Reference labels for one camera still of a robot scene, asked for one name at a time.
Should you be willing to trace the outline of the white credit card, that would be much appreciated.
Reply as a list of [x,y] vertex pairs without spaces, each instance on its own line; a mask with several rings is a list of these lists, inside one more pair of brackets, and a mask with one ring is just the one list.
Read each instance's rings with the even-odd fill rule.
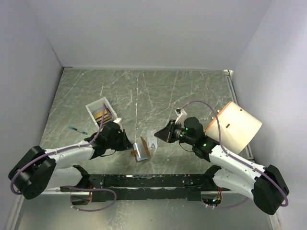
[[157,138],[154,136],[156,129],[147,130],[147,146],[149,149],[157,147]]

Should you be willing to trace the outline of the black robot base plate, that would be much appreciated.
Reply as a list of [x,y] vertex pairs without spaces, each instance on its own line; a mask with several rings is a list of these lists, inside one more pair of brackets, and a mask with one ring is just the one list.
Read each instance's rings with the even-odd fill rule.
[[202,195],[218,192],[218,186],[206,174],[91,174],[77,185],[83,189],[110,189],[117,200],[186,199],[202,201]]

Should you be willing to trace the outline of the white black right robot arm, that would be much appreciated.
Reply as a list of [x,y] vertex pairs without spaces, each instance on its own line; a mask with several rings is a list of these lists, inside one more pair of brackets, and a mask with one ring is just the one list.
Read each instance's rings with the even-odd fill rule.
[[154,136],[166,143],[189,144],[197,157],[213,164],[203,179],[206,189],[220,187],[244,195],[269,215],[289,204],[289,189],[277,167],[265,167],[237,156],[206,135],[202,127],[196,117],[187,118],[183,125],[170,120]]

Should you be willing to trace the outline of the brown leather card holder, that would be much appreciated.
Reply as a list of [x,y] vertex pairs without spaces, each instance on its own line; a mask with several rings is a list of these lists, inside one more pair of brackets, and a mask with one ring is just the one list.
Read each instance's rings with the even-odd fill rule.
[[147,142],[143,137],[140,137],[139,142],[133,143],[132,148],[131,155],[134,156],[136,162],[141,162],[151,158]]

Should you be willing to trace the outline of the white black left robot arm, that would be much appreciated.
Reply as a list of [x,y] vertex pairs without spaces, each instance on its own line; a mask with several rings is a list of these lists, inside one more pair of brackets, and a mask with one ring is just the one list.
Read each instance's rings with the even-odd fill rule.
[[115,122],[108,122],[98,132],[72,145],[57,149],[34,146],[9,172],[10,189],[28,200],[56,187],[87,191],[90,175],[82,163],[103,157],[107,150],[131,148],[125,130]]

